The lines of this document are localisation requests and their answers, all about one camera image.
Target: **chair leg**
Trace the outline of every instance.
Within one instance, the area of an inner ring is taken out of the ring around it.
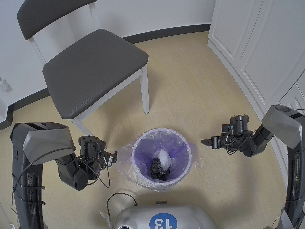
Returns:
[[[75,124],[85,135],[93,135],[85,125],[80,121],[79,118],[75,118],[71,120],[73,124]]]
[[[147,80],[147,65],[142,68],[143,74],[140,76],[141,92],[144,113],[149,112],[149,97],[148,97],[148,80]]]

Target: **white chair frame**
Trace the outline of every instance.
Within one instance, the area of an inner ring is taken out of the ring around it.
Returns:
[[[91,16],[92,16],[96,29],[101,29],[101,25],[99,23],[98,16],[97,16],[95,3],[93,2],[88,5],[89,5],[90,13],[91,13]],[[44,66],[46,64],[46,61],[45,61],[43,55],[41,54],[41,52],[34,40],[34,37],[31,37],[29,39],[29,42],[31,43],[41,64]],[[125,81],[123,81],[122,83],[117,85],[115,88],[111,89],[108,93],[106,93],[103,97],[101,97],[99,100],[97,100],[93,105],[91,105],[84,112],[80,113],[77,117],[72,119],[71,120],[72,123],[74,123],[85,135],[93,135],[86,128],[86,126],[82,123],[82,120],[84,120],[87,116],[89,116],[91,113],[93,113],[98,107],[100,107],[109,98],[114,96],[116,93],[118,93],[120,90],[122,90],[125,86],[127,86],[128,84],[133,82],[138,77],[140,78],[140,84],[141,84],[143,109],[144,109],[144,113],[147,114],[149,112],[149,96],[148,96],[147,65],[145,65],[143,68],[139,69],[133,75],[128,77]]]

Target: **wooden floor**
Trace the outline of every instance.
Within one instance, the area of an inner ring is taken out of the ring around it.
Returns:
[[[108,228],[99,211],[116,192],[135,196],[139,205],[156,200],[169,204],[192,203],[202,206],[219,228],[257,228],[271,226],[285,200],[285,185],[271,145],[252,158],[242,153],[227,155],[200,144],[200,139],[219,135],[221,124],[230,117],[247,114],[249,129],[260,122],[245,95],[229,72],[207,46],[208,32],[171,36],[136,44],[149,54],[148,83],[150,112],[143,112],[140,81],[135,80],[84,120],[88,129],[107,142],[107,151],[129,143],[143,132],[157,127],[172,128],[196,144],[202,168],[192,168],[172,190],[157,193],[123,178],[115,165],[110,169],[110,188],[99,181],[76,191],[60,181],[54,161],[44,164],[44,221],[51,228]],[[62,120],[50,97],[15,111],[16,122],[59,122],[70,127],[74,144],[82,133],[69,121]],[[0,201],[11,222],[16,215],[9,208],[12,192],[12,127],[0,131]],[[107,172],[102,172],[107,180]],[[132,206],[130,198],[113,197],[111,218]],[[0,228],[7,228],[0,212]]]

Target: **white plug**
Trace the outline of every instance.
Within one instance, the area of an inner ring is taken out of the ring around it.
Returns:
[[[8,86],[6,80],[4,78],[2,79],[0,77],[0,90],[1,90],[1,92],[6,91],[8,88],[9,88],[9,86]]]

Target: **robotic arm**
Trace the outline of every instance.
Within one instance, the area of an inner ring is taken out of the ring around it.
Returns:
[[[247,157],[252,157],[263,152],[273,136],[284,142],[288,146],[288,189],[278,229],[298,229],[304,218],[305,116],[286,106],[273,105],[255,133],[247,130],[248,122],[247,115],[233,116],[230,124],[222,125],[224,133],[201,140],[201,143],[212,149],[225,148],[228,154],[239,150]]]
[[[51,122],[17,123],[13,143],[13,194],[20,229],[48,228],[43,222],[41,185],[43,163],[55,160],[60,179],[76,190],[98,179],[102,169],[116,163],[117,152],[105,152],[106,143],[95,136],[78,139],[81,155],[76,157],[69,128]]]

